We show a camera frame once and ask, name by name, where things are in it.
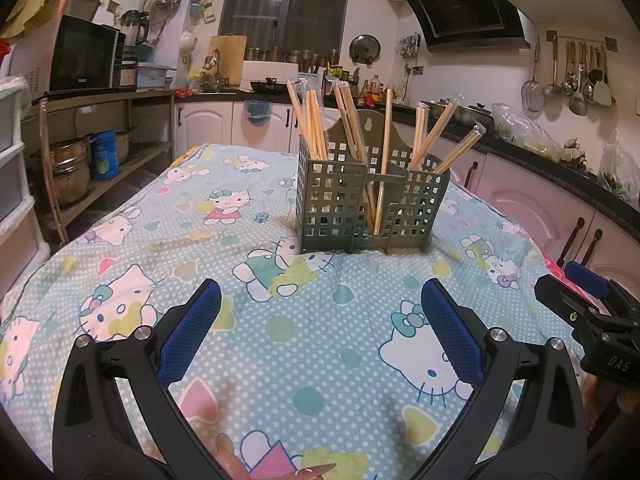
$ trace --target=hello kitty tablecloth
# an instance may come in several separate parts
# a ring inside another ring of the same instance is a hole
[[[408,478],[425,460],[471,393],[419,306],[432,277],[487,326],[534,343],[558,336],[581,352],[534,298],[537,278],[558,268],[453,183],[427,254],[298,254],[297,162],[203,145],[5,297],[0,399],[47,465],[74,339],[153,325],[204,278],[220,284],[222,309],[170,391],[203,443],[227,433],[256,480],[323,463],[337,463],[326,480]],[[485,454],[497,450],[521,387]],[[121,390],[142,448],[159,456]]]

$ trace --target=black countertop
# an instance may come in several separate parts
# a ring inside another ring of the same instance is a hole
[[[176,104],[223,101],[242,102],[247,99],[269,101],[274,104],[291,104],[288,94],[268,96],[238,90],[217,94],[197,94],[185,99],[176,99]],[[328,108],[337,107],[333,97],[325,98],[324,105]],[[385,107],[376,106],[375,109],[384,113]],[[392,120],[397,123],[406,124],[407,126],[414,126],[415,111],[407,107],[394,107]],[[468,134],[468,128],[449,123],[442,133],[442,137],[447,140],[452,140],[453,142],[458,142],[466,136],[466,134]],[[561,164],[556,164],[552,160],[537,153],[505,142],[500,137],[489,133],[482,136],[473,149],[479,153],[487,153],[502,158],[511,164],[520,166],[524,170],[535,173],[549,182],[556,184],[556,186],[561,187],[576,198],[592,206],[596,211],[615,222],[635,238],[635,240],[640,242],[640,212],[636,211],[629,204],[623,202],[603,187],[600,187],[590,178],[570,170]]]

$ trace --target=black range hood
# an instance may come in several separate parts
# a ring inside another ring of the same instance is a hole
[[[429,52],[474,47],[531,48],[507,0],[407,0]]]

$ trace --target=utensil holder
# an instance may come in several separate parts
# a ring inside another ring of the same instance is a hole
[[[367,164],[348,151],[342,120],[328,131],[329,160],[310,158],[300,136],[296,232],[300,250],[346,251],[418,247],[431,243],[433,221],[449,184],[450,172],[433,173],[440,159],[427,155],[421,171],[408,170],[412,149],[391,125],[386,174],[380,174],[385,117],[375,110],[358,110],[367,151]],[[368,232],[362,194],[370,183],[374,196],[385,183],[383,223],[378,236]]]

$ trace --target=window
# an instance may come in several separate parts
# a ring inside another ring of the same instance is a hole
[[[328,56],[340,47],[345,8],[346,0],[225,0],[219,34],[246,36],[247,48]]]

